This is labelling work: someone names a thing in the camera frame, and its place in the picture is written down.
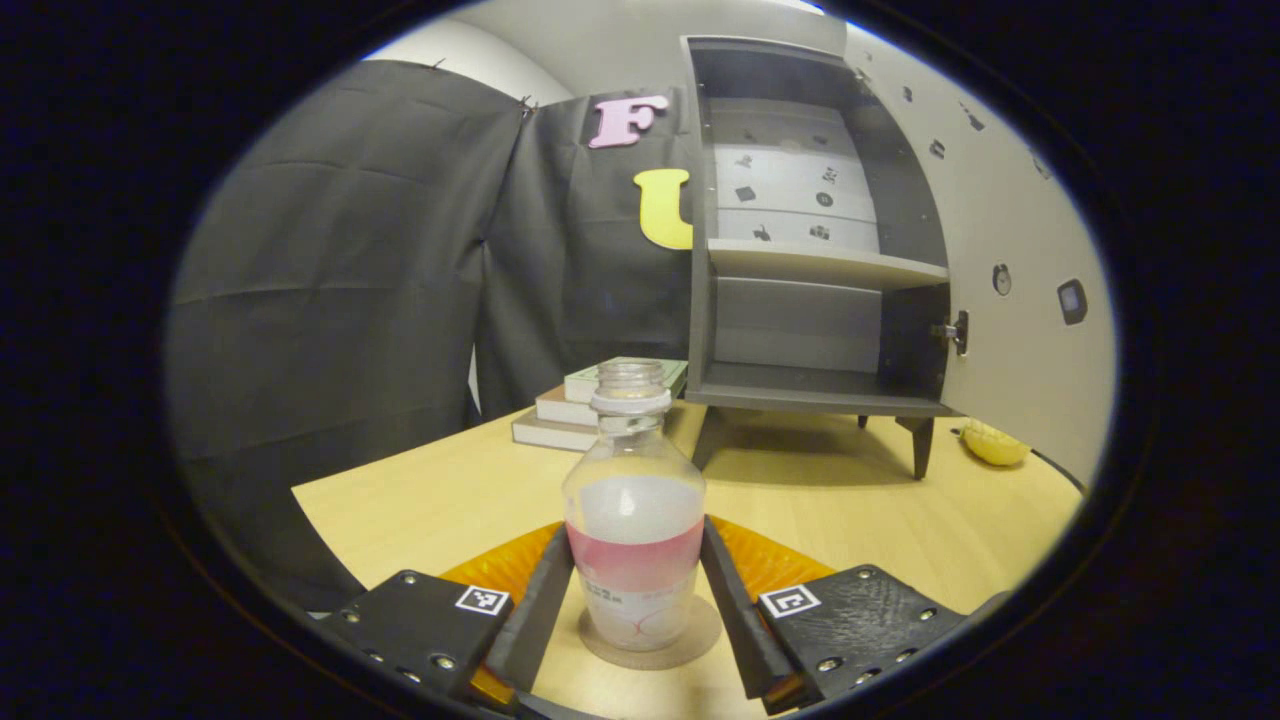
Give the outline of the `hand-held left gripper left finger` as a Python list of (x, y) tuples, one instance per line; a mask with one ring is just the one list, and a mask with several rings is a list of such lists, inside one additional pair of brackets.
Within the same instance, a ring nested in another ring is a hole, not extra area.
[(396, 682), (474, 706), (516, 706), (538, 676), (573, 571), (562, 521), (440, 575), (402, 569), (319, 624)]

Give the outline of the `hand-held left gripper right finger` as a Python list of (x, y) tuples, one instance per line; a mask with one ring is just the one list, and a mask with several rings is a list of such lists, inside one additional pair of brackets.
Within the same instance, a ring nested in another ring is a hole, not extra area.
[(714, 515), (700, 560), (746, 696), (769, 714), (874, 685), (969, 619), (874, 564), (835, 569)]

